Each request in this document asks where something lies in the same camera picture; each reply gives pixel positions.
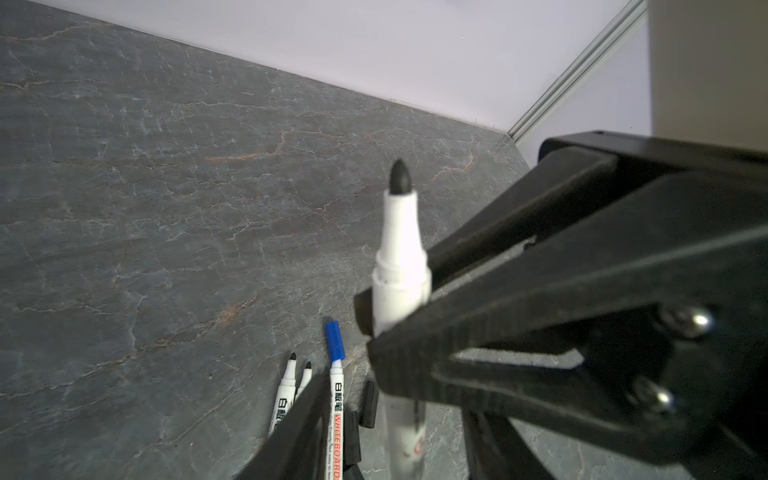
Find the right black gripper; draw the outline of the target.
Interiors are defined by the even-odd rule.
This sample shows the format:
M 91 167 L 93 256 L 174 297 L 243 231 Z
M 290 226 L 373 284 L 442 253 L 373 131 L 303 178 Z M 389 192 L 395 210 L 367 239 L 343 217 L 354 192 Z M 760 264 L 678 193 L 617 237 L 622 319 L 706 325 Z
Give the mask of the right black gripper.
M 610 202 L 372 341 L 383 391 L 566 432 L 699 479 L 767 475 L 767 157 L 587 132 Z

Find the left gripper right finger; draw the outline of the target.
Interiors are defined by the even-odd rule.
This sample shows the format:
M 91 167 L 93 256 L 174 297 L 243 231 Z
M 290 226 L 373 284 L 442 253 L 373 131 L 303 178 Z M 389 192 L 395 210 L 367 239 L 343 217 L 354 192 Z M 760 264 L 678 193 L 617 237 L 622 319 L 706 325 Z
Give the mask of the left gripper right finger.
M 554 479 L 507 417 L 467 409 L 461 416 L 469 479 Z

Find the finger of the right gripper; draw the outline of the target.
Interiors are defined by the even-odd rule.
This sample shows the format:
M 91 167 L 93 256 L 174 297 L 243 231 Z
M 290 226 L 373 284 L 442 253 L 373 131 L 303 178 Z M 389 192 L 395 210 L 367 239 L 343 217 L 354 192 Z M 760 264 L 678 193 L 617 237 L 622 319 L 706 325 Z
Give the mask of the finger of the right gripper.
M 604 208 L 618 168 L 616 154 L 566 147 L 427 251 L 439 288 L 533 236 L 545 239 Z

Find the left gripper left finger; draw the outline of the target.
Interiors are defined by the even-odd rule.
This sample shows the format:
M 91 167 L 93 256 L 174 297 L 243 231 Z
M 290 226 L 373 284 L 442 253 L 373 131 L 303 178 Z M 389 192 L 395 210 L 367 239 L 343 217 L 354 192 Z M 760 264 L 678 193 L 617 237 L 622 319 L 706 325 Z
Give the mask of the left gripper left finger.
M 235 479 L 323 479 L 329 418 L 330 384 L 310 383 Z

